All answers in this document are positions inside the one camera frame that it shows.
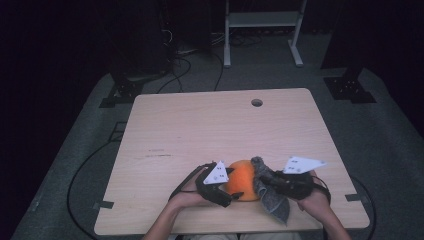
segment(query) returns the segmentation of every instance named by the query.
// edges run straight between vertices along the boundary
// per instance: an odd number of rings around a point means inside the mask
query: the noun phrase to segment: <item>black cable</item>
[[[366,239],[367,240],[371,240],[372,236],[374,235],[375,228],[377,227],[377,210],[375,208],[374,199],[372,198],[370,192],[365,187],[365,185],[361,181],[359,181],[358,178],[356,178],[355,176],[352,176],[350,174],[349,174],[349,177],[352,178],[355,182],[357,182],[362,187],[362,189],[367,194],[368,200],[370,201],[371,209],[372,209],[372,226],[371,226],[371,230],[370,230],[370,232],[368,234],[368,237]]]
[[[243,34],[239,34],[239,35],[235,34],[230,39],[230,45],[232,47],[247,48],[262,42],[262,37],[260,35],[253,36],[253,37],[246,37]]]
[[[177,76],[176,74],[175,74],[175,71],[174,71],[174,68],[172,68],[172,75],[177,79],[177,81],[178,81],[178,84],[180,85],[180,93],[181,92],[184,92],[184,90],[183,90],[183,84],[181,83],[181,80],[180,80],[180,76]]]
[[[173,82],[175,80],[178,80],[180,82],[180,77],[186,75],[190,71],[190,69],[191,69],[191,63],[188,60],[184,59],[184,58],[178,58],[178,59],[179,60],[182,60],[182,61],[185,61],[188,64],[187,70],[185,70],[181,75],[175,76],[175,78],[173,78],[173,79],[169,80],[168,82],[166,82],[165,84],[163,84],[162,87],[160,87],[159,90],[156,92],[156,94],[160,93],[162,91],[162,89],[165,88],[171,82]]]
[[[216,89],[218,88],[218,84],[221,81],[221,77],[222,77],[222,73],[224,72],[224,63],[222,62],[222,59],[218,56],[218,54],[216,53],[212,53],[213,55],[215,55],[215,57],[218,58],[220,64],[221,64],[221,72],[219,73],[219,77],[218,80],[216,81],[215,87],[214,87],[214,91],[216,91]]]
[[[79,172],[81,171],[81,169],[85,166],[85,164],[94,156],[96,155],[98,152],[100,152],[100,150],[102,150],[103,148],[105,148],[106,146],[109,145],[109,143],[112,142],[117,142],[118,139],[122,138],[122,135],[119,135],[118,137],[113,138],[112,140],[107,141],[105,144],[103,144],[102,146],[100,146],[98,149],[96,149],[93,153],[91,153],[83,162],[82,164],[78,167],[77,171],[74,173],[74,176],[72,177],[71,183],[68,186],[68,192],[66,194],[66,208],[68,210],[69,216],[71,217],[72,221],[74,222],[74,224],[83,232],[85,233],[90,239],[93,240],[97,240],[97,238],[91,234],[90,232],[88,232],[87,230],[85,230],[76,220],[74,214],[72,213],[71,210],[71,203],[70,203],[70,195],[71,195],[71,190],[72,190],[72,186],[74,184],[74,181],[76,179],[76,177],[78,176]]]
[[[322,184],[324,184],[324,187],[328,189],[327,184],[319,177],[317,176],[312,176],[313,178],[317,179],[318,181],[320,181]]]

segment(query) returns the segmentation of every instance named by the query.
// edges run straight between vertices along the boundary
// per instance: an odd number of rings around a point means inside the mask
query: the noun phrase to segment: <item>black tape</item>
[[[100,203],[95,203],[94,206],[97,206],[99,209],[100,208],[112,209],[113,204],[114,204],[114,202],[101,201]]]
[[[348,194],[345,196],[348,202],[361,201],[361,196],[359,196],[359,194]]]

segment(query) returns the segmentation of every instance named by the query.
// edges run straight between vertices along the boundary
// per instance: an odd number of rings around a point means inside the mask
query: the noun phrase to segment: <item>dark background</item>
[[[13,234],[112,62],[122,71],[162,71],[169,52],[158,26],[203,47],[210,32],[223,30],[223,0],[172,2],[0,1],[2,239]],[[298,7],[292,1],[231,2],[240,11]],[[422,135],[423,12],[419,1],[309,1],[302,25],[306,34],[333,32],[323,68],[354,61],[375,72]]]

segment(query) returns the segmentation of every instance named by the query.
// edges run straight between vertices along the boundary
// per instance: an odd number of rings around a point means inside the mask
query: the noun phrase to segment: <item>person's arm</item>
[[[150,227],[149,231],[142,238],[143,240],[162,240],[168,239],[178,214],[186,207],[209,204],[197,190],[194,180],[201,173],[196,174],[185,186],[183,192],[175,195],[163,208],[156,221]]]
[[[314,171],[311,171],[311,175],[316,176]],[[305,210],[312,217],[320,221],[327,231],[328,238],[331,240],[351,240],[351,237],[343,227],[339,218],[330,207],[325,194],[315,189],[312,194],[302,200],[296,200],[301,210]]]

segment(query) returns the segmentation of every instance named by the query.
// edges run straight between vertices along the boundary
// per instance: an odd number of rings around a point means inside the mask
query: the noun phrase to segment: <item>white shelf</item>
[[[296,26],[299,12],[248,12],[230,13],[229,27]]]

